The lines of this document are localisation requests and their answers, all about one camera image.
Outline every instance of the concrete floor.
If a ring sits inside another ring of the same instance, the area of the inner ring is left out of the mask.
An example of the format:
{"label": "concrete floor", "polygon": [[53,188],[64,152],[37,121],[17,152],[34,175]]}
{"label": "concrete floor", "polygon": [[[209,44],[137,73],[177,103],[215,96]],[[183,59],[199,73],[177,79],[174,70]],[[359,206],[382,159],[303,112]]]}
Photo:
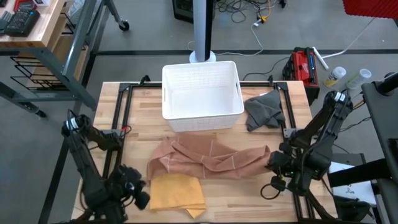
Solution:
{"label": "concrete floor", "polygon": [[[109,17],[100,50],[186,50],[193,40],[193,26],[173,17],[169,0],[118,0],[115,1],[120,15],[130,22],[131,30],[122,33]],[[370,20],[368,17],[348,16],[341,1],[301,0],[289,1],[289,7],[272,8],[266,24],[257,27],[265,49],[293,49],[301,46],[316,46],[318,49],[343,49]],[[250,31],[255,13],[244,11],[246,21],[235,24],[227,12],[216,12],[213,23],[212,49],[259,48]],[[398,28],[393,20],[376,19],[352,46],[352,49],[397,49]],[[266,72],[282,57],[288,55],[258,55],[241,57],[225,55],[218,60],[236,62],[239,76],[249,72]],[[381,79],[386,73],[396,71],[397,55],[342,55],[327,60],[330,68],[345,67],[348,75],[335,88],[343,88],[345,80],[360,68],[373,73],[372,80]],[[97,57],[87,90],[98,99],[101,84],[106,81],[139,81],[149,75],[152,80],[161,80],[162,67],[174,63],[187,63],[187,56],[120,56]],[[272,72],[281,79],[284,62]],[[13,62],[8,57],[0,58],[0,80],[22,90],[9,79],[17,75]],[[324,80],[328,71],[318,63],[318,77]],[[252,76],[248,80],[263,80]],[[319,100],[311,106],[315,115],[322,106],[323,97],[329,91],[320,85]],[[36,223],[47,193],[54,165],[62,143],[60,127],[66,119],[67,108],[73,103],[37,103],[49,118],[38,120],[35,116],[15,107],[0,98],[0,133],[2,156],[0,157],[0,223]],[[82,107],[82,113],[93,117],[94,112]],[[355,110],[343,125],[348,126],[369,116],[365,106]],[[373,124],[360,124],[339,136],[336,143],[349,152],[363,152],[368,161],[382,158]],[[72,212],[78,185],[76,167],[68,157],[62,181],[58,189],[50,222],[67,221]]]}

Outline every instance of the gray cloth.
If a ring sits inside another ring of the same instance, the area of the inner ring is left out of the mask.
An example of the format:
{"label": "gray cloth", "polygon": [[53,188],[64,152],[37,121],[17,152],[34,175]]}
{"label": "gray cloth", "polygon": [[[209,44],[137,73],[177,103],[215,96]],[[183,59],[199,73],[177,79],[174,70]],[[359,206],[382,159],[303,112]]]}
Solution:
{"label": "gray cloth", "polygon": [[263,125],[268,128],[278,128],[285,121],[280,109],[280,96],[277,90],[250,98],[244,102],[244,109],[248,112],[246,127],[253,131]]}

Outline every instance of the yellow towel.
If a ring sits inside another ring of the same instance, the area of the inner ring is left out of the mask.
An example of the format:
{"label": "yellow towel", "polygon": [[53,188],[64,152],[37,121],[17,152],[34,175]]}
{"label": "yellow towel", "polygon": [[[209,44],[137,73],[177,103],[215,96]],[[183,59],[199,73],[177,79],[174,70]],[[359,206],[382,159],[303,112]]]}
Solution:
{"label": "yellow towel", "polygon": [[196,218],[206,210],[198,178],[183,174],[164,174],[150,182],[150,209],[186,209]]}

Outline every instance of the white plastic basket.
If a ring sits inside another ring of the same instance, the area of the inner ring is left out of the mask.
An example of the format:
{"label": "white plastic basket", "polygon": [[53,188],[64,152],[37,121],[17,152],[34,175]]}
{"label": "white plastic basket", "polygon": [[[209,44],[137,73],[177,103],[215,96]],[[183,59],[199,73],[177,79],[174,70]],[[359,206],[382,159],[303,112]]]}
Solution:
{"label": "white plastic basket", "polygon": [[162,114],[175,132],[232,128],[243,111],[234,62],[163,67]]}

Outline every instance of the white bottle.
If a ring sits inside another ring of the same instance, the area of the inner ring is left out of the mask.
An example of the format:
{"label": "white bottle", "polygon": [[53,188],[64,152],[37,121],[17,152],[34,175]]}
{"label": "white bottle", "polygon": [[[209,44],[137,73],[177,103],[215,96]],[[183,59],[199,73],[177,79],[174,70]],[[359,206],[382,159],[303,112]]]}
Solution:
{"label": "white bottle", "polygon": [[355,76],[346,83],[346,86],[350,90],[355,90],[371,77],[372,73],[368,69],[362,68],[359,73],[355,74]]}
{"label": "white bottle", "polygon": [[332,87],[335,85],[340,78],[343,78],[346,75],[347,71],[343,67],[336,67],[329,74],[328,78],[323,81],[323,84],[327,87]]}

